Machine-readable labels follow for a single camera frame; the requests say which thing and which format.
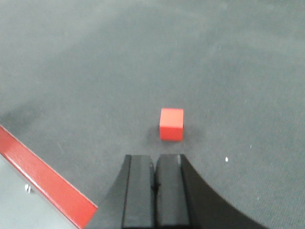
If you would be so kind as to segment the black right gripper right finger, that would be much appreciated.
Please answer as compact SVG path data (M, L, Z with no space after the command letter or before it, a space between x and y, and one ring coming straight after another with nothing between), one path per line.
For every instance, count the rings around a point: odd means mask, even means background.
M198 174L183 154L160 155L156 168L159 229L263 229Z

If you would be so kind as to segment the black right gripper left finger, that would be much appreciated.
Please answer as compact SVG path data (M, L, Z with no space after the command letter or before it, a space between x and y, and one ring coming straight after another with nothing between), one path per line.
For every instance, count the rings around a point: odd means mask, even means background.
M154 167L146 155L126 155L88 229L153 229Z

